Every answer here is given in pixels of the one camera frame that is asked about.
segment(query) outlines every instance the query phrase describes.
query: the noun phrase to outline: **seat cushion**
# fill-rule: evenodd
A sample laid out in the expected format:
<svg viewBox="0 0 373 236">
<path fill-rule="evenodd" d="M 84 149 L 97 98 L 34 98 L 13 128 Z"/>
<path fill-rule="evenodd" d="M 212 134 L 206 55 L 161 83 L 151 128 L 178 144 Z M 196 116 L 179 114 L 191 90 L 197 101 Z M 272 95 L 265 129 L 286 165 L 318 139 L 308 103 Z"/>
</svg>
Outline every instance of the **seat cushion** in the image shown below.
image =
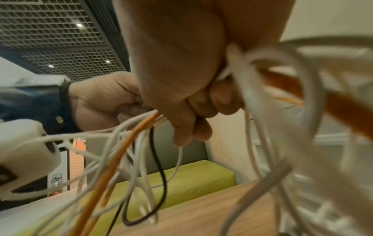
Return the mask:
<svg viewBox="0 0 373 236">
<path fill-rule="evenodd" d="M 169 178 L 175 168 L 165 171 L 166 177 Z M 148 175 L 148 179 L 151 185 L 156 185 L 162 183 L 162 179 L 159 173 L 154 173 Z M 128 182 L 118 183 L 114 189 L 114 192 L 108 202 L 108 206 L 112 203 L 118 201 L 128 188 Z M 225 169 L 210 161 L 198 161 L 195 163 L 190 163 L 182 165 L 175 177 L 168 183 L 167 198 L 165 203 L 162 205 L 161 209 L 171 207 L 213 192 L 217 192 L 232 186 L 235 186 L 235 177 L 232 171 Z M 142 191 L 138 191 L 140 194 L 139 202 L 142 202 L 146 206 L 146 200 Z M 163 187 L 158 187 L 153 189 L 156 202 L 159 202 L 162 194 Z M 88 201 L 90 194 L 87 194 L 79 202 L 79 208 L 83 207 Z M 96 226 L 91 232 L 91 236 L 102 236 L 106 234 L 117 209 L 102 215 L 97 222 Z M 30 224 L 28 229 L 24 230 L 22 233 L 17 234 L 17 236 L 28 236 L 31 235 L 36 227 L 44 222 L 49 216 L 48 214 L 40 219 L 36 220 L 34 223 Z M 129 220 L 140 217 L 141 214 L 138 210 L 137 204 L 135 204 L 133 198 L 131 198 L 127 218 Z M 66 213 L 61 214 L 54 222 L 52 222 L 48 229 L 55 226 L 61 220 L 66 218 Z M 116 224 L 122 221 L 122 216 L 118 217 Z"/>
</svg>

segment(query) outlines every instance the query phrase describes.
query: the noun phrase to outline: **table surface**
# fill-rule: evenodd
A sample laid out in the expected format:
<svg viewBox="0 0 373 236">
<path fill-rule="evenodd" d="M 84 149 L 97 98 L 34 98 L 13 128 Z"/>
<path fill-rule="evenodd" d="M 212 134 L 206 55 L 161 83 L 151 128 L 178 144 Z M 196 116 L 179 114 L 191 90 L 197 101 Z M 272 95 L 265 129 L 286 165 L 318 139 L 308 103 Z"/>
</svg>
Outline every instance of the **table surface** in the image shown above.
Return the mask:
<svg viewBox="0 0 373 236">
<path fill-rule="evenodd" d="M 159 212 L 156 225 L 118 225 L 110 236 L 218 235 L 233 205 L 254 183 L 242 184 L 206 195 Z M 231 227 L 229 236 L 275 236 L 274 203 L 267 194 L 246 210 Z"/>
</svg>

